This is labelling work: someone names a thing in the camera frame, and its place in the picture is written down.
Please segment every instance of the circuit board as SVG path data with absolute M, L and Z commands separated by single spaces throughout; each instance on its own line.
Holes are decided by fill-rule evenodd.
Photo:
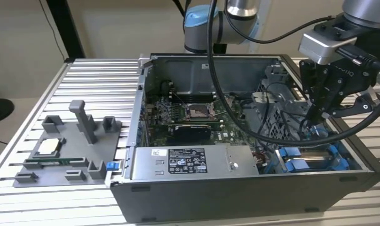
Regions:
M 228 97 L 227 102 L 238 119 L 247 126 L 240 101 Z M 187 104 L 171 103 L 167 98 L 162 98 L 148 105 L 148 115 L 150 146 L 214 145 L 227 143 L 231 145 L 250 145 L 251 148 L 255 148 L 255 138 L 239 130 L 220 100 L 211 103 Z M 175 132 L 178 133 L 179 129 L 186 129 L 190 126 L 192 126 L 192 131 L 195 129 L 207 129 L 210 137 L 178 141 L 175 139 Z

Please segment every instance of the barcode sticker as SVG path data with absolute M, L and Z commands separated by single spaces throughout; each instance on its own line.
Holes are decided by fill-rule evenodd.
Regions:
M 154 156 L 167 156 L 167 149 L 152 149 L 151 155 Z

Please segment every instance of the wall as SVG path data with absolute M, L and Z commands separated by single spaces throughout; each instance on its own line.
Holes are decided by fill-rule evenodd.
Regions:
M 208 3 L 194 0 L 192 6 Z M 183 17 L 171 0 L 71 0 L 69 6 L 88 57 L 183 53 Z M 247 46 L 232 46 L 228 51 L 246 53 Z
M 262 39 L 272 39 L 306 22 L 336 15 L 342 12 L 343 0 L 272 0 L 270 16 L 262 34 Z M 298 51 L 303 29 L 286 39 L 272 44 L 260 45 L 258 52 L 267 54 L 286 53 L 292 57 L 304 57 Z
M 63 63 L 37 0 L 0 0 L 0 97 L 39 97 Z
M 68 2 L 87 57 L 136 58 L 140 53 L 183 52 L 183 19 L 171 0 Z M 207 3 L 210 0 L 194 0 L 192 5 Z M 319 16 L 336 14 L 340 3 L 342 0 L 272 0 L 263 38 L 276 37 Z M 300 56 L 299 40 L 300 33 L 276 44 L 259 46 L 258 53 Z M 247 45 L 228 47 L 230 53 L 247 50 Z M 39 97 L 61 63 L 39 1 L 0 0 L 0 97 Z

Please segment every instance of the slotted aluminum surface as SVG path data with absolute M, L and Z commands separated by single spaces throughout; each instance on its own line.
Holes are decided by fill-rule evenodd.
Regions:
M 136 87 L 138 60 L 85 59 L 63 67 L 0 157 L 0 225 L 128 225 L 104 185 L 13 188 L 11 178 L 20 171 L 19 164 L 28 157 L 41 135 L 45 115 L 59 114 L 64 120 L 73 121 L 73 115 L 67 110 L 73 99 L 87 101 L 85 110 L 96 119 L 115 115 L 123 121 L 116 152 L 116 159 L 123 159 Z M 348 117 L 346 122 L 354 126 L 364 117 Z M 380 118 L 359 133 L 359 137 L 380 161 Z M 162 225 L 380 225 L 380 182 L 367 192 L 346 196 L 324 213 Z

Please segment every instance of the warning label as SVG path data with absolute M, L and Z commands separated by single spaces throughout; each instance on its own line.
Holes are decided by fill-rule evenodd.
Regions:
M 171 174 L 207 173 L 204 148 L 170 149 Z

